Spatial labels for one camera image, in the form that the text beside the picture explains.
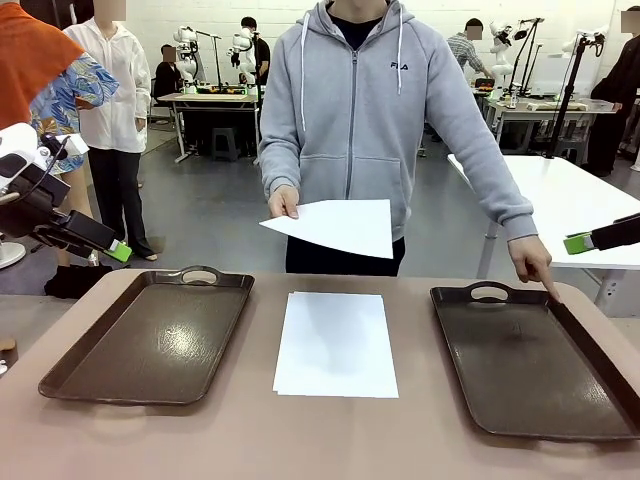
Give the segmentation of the person's right hand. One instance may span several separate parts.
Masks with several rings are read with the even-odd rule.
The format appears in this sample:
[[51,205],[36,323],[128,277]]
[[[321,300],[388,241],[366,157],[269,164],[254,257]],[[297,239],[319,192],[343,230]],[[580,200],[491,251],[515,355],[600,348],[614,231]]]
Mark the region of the person's right hand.
[[272,218],[298,218],[299,192],[295,187],[279,186],[269,197],[268,206]]

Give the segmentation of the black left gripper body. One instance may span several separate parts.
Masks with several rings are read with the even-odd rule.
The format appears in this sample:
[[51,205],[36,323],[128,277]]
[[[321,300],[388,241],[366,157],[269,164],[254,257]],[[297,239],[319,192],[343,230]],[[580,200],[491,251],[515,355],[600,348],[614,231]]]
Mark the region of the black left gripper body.
[[39,166],[28,166],[9,184],[8,193],[18,197],[1,205],[1,232],[21,238],[31,236],[37,226],[52,225],[57,217],[67,215],[58,208],[69,190],[68,184]]

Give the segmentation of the person's left hand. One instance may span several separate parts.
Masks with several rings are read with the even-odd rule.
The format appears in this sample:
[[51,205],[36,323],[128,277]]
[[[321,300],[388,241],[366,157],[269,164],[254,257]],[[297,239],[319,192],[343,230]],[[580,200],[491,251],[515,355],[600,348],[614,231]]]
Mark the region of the person's left hand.
[[519,280],[541,283],[554,300],[560,301],[551,273],[552,257],[539,237],[509,240],[507,247]]

